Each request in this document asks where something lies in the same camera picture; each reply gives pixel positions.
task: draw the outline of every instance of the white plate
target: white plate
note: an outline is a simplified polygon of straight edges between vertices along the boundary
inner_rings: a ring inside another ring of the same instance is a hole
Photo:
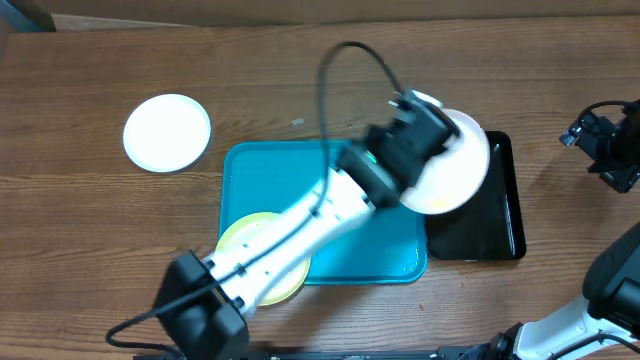
[[[466,203],[489,169],[489,140],[484,130],[465,113],[443,111],[460,128],[460,138],[427,162],[415,188],[405,191],[400,200],[422,214],[443,214]]]
[[[124,150],[136,165],[153,172],[180,170],[207,148],[211,122],[190,97],[166,94],[140,104],[124,126]]]

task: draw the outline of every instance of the black tray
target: black tray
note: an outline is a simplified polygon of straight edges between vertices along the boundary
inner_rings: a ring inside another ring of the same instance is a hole
[[[517,260],[527,251],[511,140],[487,131],[490,164],[478,192],[456,210],[427,215],[427,251],[438,260]]]

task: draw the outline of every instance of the blue tray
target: blue tray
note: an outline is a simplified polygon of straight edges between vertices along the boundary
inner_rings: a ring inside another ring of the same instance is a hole
[[[335,159],[348,140],[331,140]],[[220,234],[256,212],[282,213],[322,176],[319,141],[246,142],[224,161]],[[400,206],[334,239],[311,259],[307,285],[404,284],[427,268],[424,216]]]

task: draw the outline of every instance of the wood grain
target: wood grain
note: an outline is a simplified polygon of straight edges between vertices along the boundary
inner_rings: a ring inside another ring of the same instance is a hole
[[[15,34],[0,71],[0,356],[127,358],[104,333],[148,309],[176,253],[215,243],[226,152],[317,137],[316,66],[346,39],[511,137],[528,252],[517,263],[432,261],[407,286],[307,287],[258,311],[252,339],[311,350],[474,344],[578,296],[594,257],[640,217],[640,194],[616,194],[557,139],[586,105],[638,98],[638,17]],[[388,121],[391,88],[366,55],[342,54],[330,81],[332,136]],[[207,109],[213,144],[187,171],[146,173],[126,157],[122,127],[137,104],[173,92]],[[125,336],[168,341],[155,322]]]

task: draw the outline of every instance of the round white plate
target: round white plate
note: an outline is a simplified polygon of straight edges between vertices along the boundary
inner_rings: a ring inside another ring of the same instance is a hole
[[[124,126],[124,150],[136,165],[153,172],[180,170],[204,152],[211,122],[190,97],[166,94],[140,104]]]
[[[484,130],[465,113],[443,111],[460,128],[460,138],[427,162],[416,186],[407,189],[400,200],[422,214],[443,214],[466,203],[489,169],[489,140]]]

